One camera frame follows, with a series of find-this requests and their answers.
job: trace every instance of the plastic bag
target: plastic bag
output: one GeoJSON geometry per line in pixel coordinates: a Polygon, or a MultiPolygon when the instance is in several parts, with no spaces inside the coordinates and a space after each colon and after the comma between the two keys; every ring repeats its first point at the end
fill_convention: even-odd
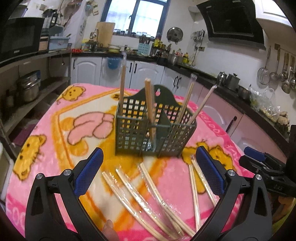
{"type": "Polygon", "coordinates": [[[272,122],[276,122],[280,116],[280,107],[276,106],[276,97],[274,89],[269,88],[264,93],[249,87],[250,101],[253,108],[261,111],[272,122]]]}

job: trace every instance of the wooden chopstick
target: wooden chopstick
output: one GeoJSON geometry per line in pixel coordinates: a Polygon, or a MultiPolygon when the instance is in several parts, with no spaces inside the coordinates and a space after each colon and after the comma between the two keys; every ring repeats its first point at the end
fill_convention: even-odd
{"type": "Polygon", "coordinates": [[[216,195],[213,193],[212,189],[210,188],[210,185],[209,183],[207,182],[207,179],[205,178],[204,174],[202,173],[202,170],[200,168],[200,166],[198,165],[197,161],[196,161],[196,158],[194,155],[191,156],[191,162],[198,174],[198,176],[200,177],[201,181],[202,181],[202,184],[204,185],[205,187],[205,190],[207,192],[207,194],[209,195],[214,207],[217,205],[217,200],[216,200],[216,195]]]}
{"type": "Polygon", "coordinates": [[[159,232],[157,232],[149,223],[147,223],[139,212],[137,212],[130,204],[130,202],[127,200],[125,196],[123,196],[122,192],[120,192],[120,188],[117,186],[117,184],[114,183],[114,181],[111,179],[111,177],[105,173],[102,172],[102,175],[111,188],[111,190],[114,192],[116,197],[119,199],[119,201],[124,205],[124,207],[130,212],[130,214],[145,228],[149,233],[151,233],[156,239],[161,241],[168,241],[165,237],[163,237],[159,232]]]}
{"type": "Polygon", "coordinates": [[[210,95],[214,92],[214,90],[218,87],[218,85],[214,85],[209,93],[206,95],[206,97],[204,98],[203,102],[201,103],[201,105],[198,107],[197,111],[193,114],[193,116],[190,118],[190,120],[188,121],[187,125],[191,125],[194,120],[196,119],[196,117],[198,116],[198,114],[202,111],[203,107],[205,106],[205,104],[207,103],[207,100],[209,99],[210,95]]]}
{"type": "MultiPolygon", "coordinates": [[[[150,123],[153,125],[155,122],[155,113],[154,113],[154,93],[152,94],[151,79],[145,79],[145,95],[146,95],[146,107],[147,115],[150,123]]],[[[151,127],[149,129],[150,141],[154,143],[155,140],[156,128],[151,127]]]]}
{"type": "Polygon", "coordinates": [[[174,211],[171,209],[170,206],[166,204],[166,202],[162,199],[159,191],[157,190],[152,178],[150,177],[146,167],[143,163],[140,164],[140,169],[144,175],[144,177],[147,180],[147,183],[155,195],[156,199],[159,201],[159,203],[164,207],[165,211],[168,213],[168,215],[191,237],[195,235],[195,232],[181,219],[179,216],[177,216],[174,211]]]}
{"type": "Polygon", "coordinates": [[[193,91],[193,88],[194,88],[194,82],[191,82],[190,86],[189,86],[189,89],[188,89],[188,92],[186,94],[186,97],[184,99],[184,102],[182,104],[182,108],[178,114],[178,117],[177,117],[177,121],[176,121],[176,124],[180,124],[182,119],[183,119],[183,116],[185,114],[185,111],[187,109],[187,105],[188,105],[188,102],[190,100],[190,97],[191,97],[191,94],[192,94],[192,91],[193,91]]]}
{"type": "Polygon", "coordinates": [[[147,205],[146,200],[141,196],[138,192],[137,188],[129,182],[127,176],[123,173],[123,171],[119,168],[116,169],[118,176],[120,177],[121,181],[124,183],[127,190],[133,196],[133,198],[137,201],[140,207],[147,213],[147,215],[156,223],[158,227],[161,228],[168,236],[172,237],[173,239],[178,239],[178,236],[170,230],[162,221],[161,219],[149,208],[147,205]]]}
{"type": "Polygon", "coordinates": [[[193,205],[194,205],[195,230],[197,232],[201,228],[200,206],[198,203],[197,187],[196,187],[194,170],[192,165],[189,165],[189,174],[190,174],[190,182],[191,182],[193,205]]]}
{"type": "Polygon", "coordinates": [[[124,84],[126,80],[126,53],[123,53],[121,80],[120,80],[120,94],[119,94],[119,115],[123,115],[123,96],[124,84]]]}

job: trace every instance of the utensil caddy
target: utensil caddy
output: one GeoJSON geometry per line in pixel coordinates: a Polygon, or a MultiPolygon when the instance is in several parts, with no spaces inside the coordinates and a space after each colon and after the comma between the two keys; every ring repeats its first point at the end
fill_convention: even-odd
{"type": "Polygon", "coordinates": [[[124,97],[123,115],[116,111],[115,154],[137,154],[151,156],[180,157],[182,151],[196,130],[196,120],[186,125],[192,117],[187,108],[181,124],[176,124],[181,110],[172,92],[162,85],[154,85],[155,124],[150,123],[146,114],[145,89],[137,94],[124,97]],[[149,129],[156,129],[154,148],[149,139],[149,129]]]}

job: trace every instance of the pink blanket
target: pink blanket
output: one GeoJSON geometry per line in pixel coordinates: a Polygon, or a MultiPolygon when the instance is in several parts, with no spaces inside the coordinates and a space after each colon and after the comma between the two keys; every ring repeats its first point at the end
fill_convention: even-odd
{"type": "MultiPolygon", "coordinates": [[[[125,94],[135,93],[135,90],[126,90],[125,94]]],[[[23,235],[25,235],[26,204],[35,176],[38,173],[54,176],[61,174],[67,168],[72,169],[80,160],[86,159],[95,147],[103,149],[104,163],[87,194],[81,196],[80,201],[99,229],[102,229],[107,219],[111,219],[120,240],[153,239],[150,239],[152,235],[114,196],[102,178],[102,171],[111,172],[118,180],[115,168],[121,167],[151,209],[171,227],[138,171],[137,164],[143,162],[164,200],[193,230],[195,230],[194,208],[188,164],[190,164],[190,155],[195,153],[198,146],[203,145],[226,169],[235,169],[240,175],[252,176],[239,166],[238,160],[243,152],[204,112],[197,117],[197,129],[187,143],[181,158],[115,156],[114,117],[118,97],[118,89],[90,84],[69,86],[32,131],[16,161],[6,197],[7,215],[23,235]]],[[[182,99],[176,96],[177,101],[181,102],[182,99]]],[[[189,103],[189,107],[193,111],[197,109],[196,104],[192,102],[189,103]]],[[[201,218],[204,223],[214,207],[197,174],[196,178],[201,218]]],[[[127,193],[120,180],[118,183],[127,193]]],[[[134,208],[140,211],[141,208],[135,200],[128,194],[126,196],[134,208]]],[[[60,196],[56,197],[67,227],[75,230],[60,196]]],[[[225,230],[233,223],[240,202],[239,197],[225,230]]],[[[146,221],[166,236],[144,212],[141,213],[146,221]]]]}

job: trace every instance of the white cabinet door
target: white cabinet door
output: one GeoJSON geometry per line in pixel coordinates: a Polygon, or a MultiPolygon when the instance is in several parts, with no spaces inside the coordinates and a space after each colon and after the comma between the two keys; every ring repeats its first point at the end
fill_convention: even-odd
{"type": "Polygon", "coordinates": [[[93,85],[99,85],[101,65],[101,57],[73,58],[71,83],[88,83],[93,85]]]}
{"type": "Polygon", "coordinates": [[[151,79],[154,85],[159,85],[163,76],[163,71],[163,66],[135,61],[130,88],[141,90],[145,86],[144,81],[146,78],[151,79]]]}
{"type": "MultiPolygon", "coordinates": [[[[204,87],[202,89],[200,98],[197,102],[198,106],[201,105],[208,92],[209,90],[207,88],[204,87]]],[[[236,117],[236,121],[232,122],[232,125],[228,131],[230,136],[243,116],[241,112],[214,93],[210,95],[206,105],[203,108],[203,111],[206,112],[213,119],[213,121],[215,121],[225,131],[233,118],[236,117]]]]}
{"type": "Polygon", "coordinates": [[[291,27],[283,11],[273,0],[255,0],[256,18],[279,22],[291,27]]]}
{"type": "MultiPolygon", "coordinates": [[[[191,83],[190,78],[184,75],[180,75],[180,77],[176,81],[175,95],[185,97],[190,83],[191,83]]],[[[190,100],[193,101],[194,103],[197,103],[200,97],[200,94],[202,92],[202,89],[203,89],[203,86],[196,82],[194,84],[194,88],[193,88],[190,100]]]]}
{"type": "MultiPolygon", "coordinates": [[[[126,79],[124,83],[125,88],[130,87],[131,73],[130,66],[133,65],[133,61],[126,62],[126,79]]],[[[100,85],[105,87],[119,88],[121,81],[121,60],[118,62],[118,66],[109,67],[108,58],[103,58],[101,67],[100,85]]]]}
{"type": "Polygon", "coordinates": [[[286,163],[287,158],[273,142],[273,140],[252,121],[244,115],[237,128],[231,136],[232,141],[243,151],[247,146],[260,152],[266,152],[282,162],[286,163]]]}
{"type": "Polygon", "coordinates": [[[180,76],[181,75],[176,71],[173,71],[169,68],[165,68],[160,84],[168,88],[170,91],[172,91],[172,93],[175,93],[176,83],[180,76]]]}

